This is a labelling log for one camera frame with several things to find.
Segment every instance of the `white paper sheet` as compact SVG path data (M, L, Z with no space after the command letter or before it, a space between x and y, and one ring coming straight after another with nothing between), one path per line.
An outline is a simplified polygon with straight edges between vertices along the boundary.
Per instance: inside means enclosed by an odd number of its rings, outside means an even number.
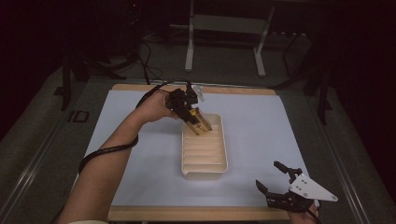
M109 92L87 154L103 144L143 94ZM186 180L181 173L182 121L164 118L140 131L113 205L266 206L256 179L276 193L289 187L289 176L274 161L308 175L278 96L206 93L195 106L221 115L228 170L219 180Z

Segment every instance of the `dark background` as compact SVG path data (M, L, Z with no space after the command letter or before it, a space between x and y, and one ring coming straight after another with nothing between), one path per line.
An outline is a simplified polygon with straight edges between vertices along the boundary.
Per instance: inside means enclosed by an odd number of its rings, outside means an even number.
M96 60L106 61L108 55L123 55L135 50L128 45L133 35L122 30L127 29L125 22L137 13L141 13L140 19L146 27L164 37L169 32L169 23L188 23L188 1L145 1L142 11L131 9L129 12L125 10L130 6L127 1L103 2L2 1L0 138L18 119L45 79L61 66L64 46L73 46ZM233 7L244 14L242 16L257 13L241 11L233 1L221 12L230 13ZM307 15L321 14L317 8L311 11L305 7L301 11L296 8L280 6L271 29L298 31L302 28L296 18L304 21L306 29L313 21ZM331 30L326 46L336 50L332 86L390 195L396 200L396 180L392 172L396 170L394 9L391 1L372 1L332 10L326 14ZM119 36L112 35L114 33L123 34L121 42ZM327 50L317 52L318 56Z

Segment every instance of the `hand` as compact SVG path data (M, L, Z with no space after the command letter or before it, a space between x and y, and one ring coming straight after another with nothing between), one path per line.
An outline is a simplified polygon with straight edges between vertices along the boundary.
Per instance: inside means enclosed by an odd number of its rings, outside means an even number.
M163 117L176 119L178 116L165 106L167 98L167 92L156 91L134 112L140 114L145 122L153 122Z
M318 215L317 213L317 207L313 203L311 207L309 207L309 210L315 214ZM316 224L317 222L315 219L308 213L292 213L288 212L288 216L290 219L290 224Z

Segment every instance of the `person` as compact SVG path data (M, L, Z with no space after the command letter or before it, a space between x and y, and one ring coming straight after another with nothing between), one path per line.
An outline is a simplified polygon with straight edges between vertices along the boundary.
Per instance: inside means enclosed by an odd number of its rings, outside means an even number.
M102 144L101 149L132 143L148 122L164 117L177 119L165 107L168 93L154 92L141 106L132 111ZM131 149L103 154L90 160L81 171L58 223L106 223L113 197L119 187ZM291 214L291 224L316 223L308 214Z

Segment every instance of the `white tray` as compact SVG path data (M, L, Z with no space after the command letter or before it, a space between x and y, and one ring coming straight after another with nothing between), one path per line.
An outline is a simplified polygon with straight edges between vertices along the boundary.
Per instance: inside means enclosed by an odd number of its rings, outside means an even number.
M205 114L212 131L196 135L183 123L181 170L189 180L215 180L227 170L227 153L221 116Z

